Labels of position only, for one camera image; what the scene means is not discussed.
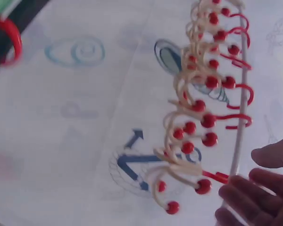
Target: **printed illustration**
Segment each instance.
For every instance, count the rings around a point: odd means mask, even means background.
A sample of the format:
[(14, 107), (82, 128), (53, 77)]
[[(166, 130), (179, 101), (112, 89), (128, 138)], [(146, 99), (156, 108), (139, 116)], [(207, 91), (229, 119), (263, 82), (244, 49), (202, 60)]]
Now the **printed illustration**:
[(267, 35), (266, 39), (269, 42), (269, 51), (271, 53), (276, 47), (283, 46), (283, 18), (275, 23), (274, 29)]
[(45, 56), (54, 64), (62, 67), (94, 67), (105, 58), (103, 43), (92, 36), (61, 39), (44, 50)]
[[(139, 139), (143, 139), (141, 129), (133, 129), (133, 136), (128, 140), (124, 147), (114, 152), (109, 161), (109, 171), (112, 179), (120, 187), (137, 196), (150, 198), (150, 186), (144, 180), (145, 174), (149, 167), (163, 163), (156, 155), (144, 155), (137, 151), (133, 146)], [(186, 158), (189, 162), (200, 162), (201, 153), (198, 148), (189, 154), (177, 155), (178, 158)], [(183, 191), (184, 186), (176, 185), (173, 190), (166, 192), (166, 195), (179, 194)]]
[[(171, 41), (160, 39), (156, 42), (155, 56), (160, 66), (172, 76), (176, 76), (181, 70), (180, 48)], [(205, 85), (193, 84), (200, 93), (208, 95), (211, 99), (229, 104), (224, 88), (208, 89)]]

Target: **blue eye drawing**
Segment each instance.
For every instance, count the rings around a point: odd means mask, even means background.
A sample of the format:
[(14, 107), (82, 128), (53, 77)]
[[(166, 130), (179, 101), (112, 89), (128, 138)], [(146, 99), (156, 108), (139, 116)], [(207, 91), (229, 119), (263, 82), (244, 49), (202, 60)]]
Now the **blue eye drawing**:
[(92, 36), (61, 39), (44, 50), (45, 56), (62, 67), (97, 66), (105, 58), (102, 42)]
[[(160, 66), (172, 76), (182, 71), (180, 48), (171, 41), (159, 39), (154, 46), (155, 56)], [(200, 93), (208, 95), (211, 99), (229, 103), (224, 88), (208, 89), (205, 85), (193, 84)]]

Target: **red curved strand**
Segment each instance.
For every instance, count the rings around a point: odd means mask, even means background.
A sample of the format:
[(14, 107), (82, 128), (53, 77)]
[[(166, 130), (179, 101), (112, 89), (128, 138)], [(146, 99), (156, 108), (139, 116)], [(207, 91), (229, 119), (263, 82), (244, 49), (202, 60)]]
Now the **red curved strand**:
[[(245, 127), (248, 127), (252, 124), (252, 119), (248, 115), (245, 114), (230, 114), (225, 116), (215, 115), (217, 120), (228, 120), (228, 119), (245, 119), (248, 122), (245, 124)], [(238, 129), (238, 126), (226, 126), (226, 129)]]
[(241, 13), (231, 14), (229, 17), (235, 17), (235, 16), (240, 16), (246, 21), (246, 27), (244, 29), (247, 31), (250, 27), (250, 23), (249, 23), (248, 18), (246, 18), (246, 16), (241, 14)]
[[(247, 101), (247, 105), (250, 105), (254, 100), (254, 90), (252, 89), (252, 87), (250, 87), (246, 84), (236, 84), (236, 88), (247, 89), (250, 92), (250, 97)], [(240, 106), (231, 106), (230, 104), (228, 104), (227, 108), (238, 110), (238, 109), (240, 109)]]
[(202, 171), (202, 175), (205, 176), (205, 177), (208, 177), (208, 178), (211, 178), (215, 181), (218, 181), (220, 183), (223, 183), (223, 184), (227, 184), (227, 178), (224, 177), (223, 175), (220, 175), (220, 174), (212, 174), (210, 172), (207, 172), (207, 171)]

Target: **dna double helix model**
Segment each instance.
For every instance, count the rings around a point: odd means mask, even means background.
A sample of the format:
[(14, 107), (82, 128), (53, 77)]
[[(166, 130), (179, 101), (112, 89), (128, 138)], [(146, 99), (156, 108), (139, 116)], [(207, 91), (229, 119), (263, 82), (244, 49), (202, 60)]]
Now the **dna double helix model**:
[[(243, 8), (244, 5), (239, 0), (228, 0), (233, 7)], [(238, 17), (243, 20), (244, 26), (237, 26), (226, 31), (219, 25), (221, 17)], [(249, 92), (247, 105), (250, 105), (254, 98), (253, 89), (247, 84), (237, 84), (234, 76), (224, 75), (218, 71), (219, 62), (217, 58), (229, 60), (234, 67), (244, 70), (251, 70), (251, 66), (242, 58), (242, 45), (231, 44), (227, 41), (229, 35), (243, 35), (247, 48), (250, 47), (250, 36), (248, 34), (249, 22), (246, 16), (241, 13), (231, 13), (230, 9), (221, 6), (221, 0), (199, 0), (192, 5), (191, 21), (186, 26), (186, 35), (190, 44), (181, 50), (182, 71), (174, 77), (174, 90), (177, 100), (169, 100), (169, 103), (176, 107), (175, 111), (168, 113), (163, 125), (166, 129), (164, 147), (154, 149), (154, 154), (168, 165), (157, 166), (150, 169), (146, 174), (146, 180), (151, 184), (151, 193), (156, 203), (168, 214), (176, 214), (179, 203), (171, 201), (165, 203), (161, 196), (167, 189), (162, 177), (169, 175), (176, 180), (191, 186), (197, 194), (207, 194), (211, 189), (211, 181), (216, 180), (226, 184), (229, 176), (217, 172), (205, 171), (199, 162), (191, 163), (183, 158), (178, 158), (176, 154), (191, 154), (194, 151), (193, 140), (201, 139), (204, 146), (213, 147), (218, 142), (216, 133), (208, 131), (205, 134), (196, 132), (196, 121), (205, 129), (213, 128), (217, 121), (228, 119), (243, 119), (246, 121), (245, 127), (252, 124), (252, 118), (242, 113), (230, 115), (216, 115), (209, 110), (205, 102), (201, 99), (193, 98), (192, 84), (205, 85), (208, 89), (241, 88)], [(229, 103), (228, 109), (239, 110), (240, 106), (233, 106)], [(225, 129), (238, 129), (238, 126), (228, 125)], [(197, 182), (187, 179), (193, 177), (205, 177)]]

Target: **blue arrow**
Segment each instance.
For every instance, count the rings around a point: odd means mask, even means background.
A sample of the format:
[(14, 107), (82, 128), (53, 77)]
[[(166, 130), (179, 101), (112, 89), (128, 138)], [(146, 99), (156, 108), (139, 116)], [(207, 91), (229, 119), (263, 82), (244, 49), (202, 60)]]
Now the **blue arrow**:
[[(201, 153), (198, 150), (198, 148), (195, 148), (195, 150), (197, 151), (198, 155), (199, 155), (199, 160), (201, 161)], [(195, 163), (195, 161), (193, 161), (190, 158), (189, 154), (185, 155), (187, 160), (190, 162)], [(117, 160), (117, 165), (134, 181), (137, 181), (138, 179), (138, 175), (128, 166), (129, 162), (140, 162), (140, 163), (145, 163), (145, 162), (159, 162), (162, 161), (161, 159), (159, 159), (156, 155), (126, 155), (123, 154), (121, 156), (119, 156), (118, 160)], [(149, 185), (145, 182), (142, 181), (140, 183), (140, 187), (141, 190), (144, 191), (148, 191), (149, 190)]]
[(139, 139), (143, 139), (143, 133), (141, 129), (133, 129), (134, 135), (133, 137), (125, 144), (124, 148), (132, 148), (134, 143)]

